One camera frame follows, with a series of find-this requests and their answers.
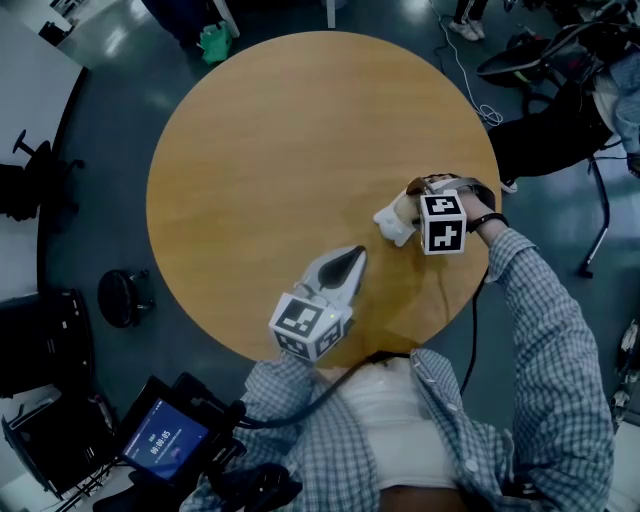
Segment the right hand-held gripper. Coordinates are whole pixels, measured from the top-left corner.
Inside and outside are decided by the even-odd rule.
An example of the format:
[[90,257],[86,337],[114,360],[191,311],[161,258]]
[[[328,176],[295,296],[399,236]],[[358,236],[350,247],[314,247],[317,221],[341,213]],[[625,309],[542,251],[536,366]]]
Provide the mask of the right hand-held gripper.
[[[426,192],[419,198],[419,212],[421,247],[425,255],[464,252],[467,216],[455,180],[428,184]],[[377,212],[373,220],[379,226],[386,225],[386,237],[396,247],[403,247],[416,232],[414,227],[405,225],[394,205]]]

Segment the person's right hand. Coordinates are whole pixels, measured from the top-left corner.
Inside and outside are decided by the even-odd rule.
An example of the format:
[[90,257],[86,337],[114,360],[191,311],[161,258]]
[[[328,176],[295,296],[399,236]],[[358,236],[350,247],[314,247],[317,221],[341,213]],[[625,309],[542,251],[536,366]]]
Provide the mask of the person's right hand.
[[407,195],[440,195],[455,191],[461,200],[469,221],[496,211],[493,191],[479,180],[455,174],[432,174],[412,180],[406,188]]

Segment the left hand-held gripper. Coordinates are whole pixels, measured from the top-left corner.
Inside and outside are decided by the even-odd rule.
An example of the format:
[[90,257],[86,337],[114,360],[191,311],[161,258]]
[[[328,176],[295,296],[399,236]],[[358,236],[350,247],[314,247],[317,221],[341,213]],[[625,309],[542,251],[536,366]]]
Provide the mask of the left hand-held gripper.
[[[354,323],[352,302],[366,266],[363,245],[316,258],[292,291],[281,295],[269,321],[279,347],[304,361],[318,361],[345,338]],[[320,281],[329,281],[329,287]]]

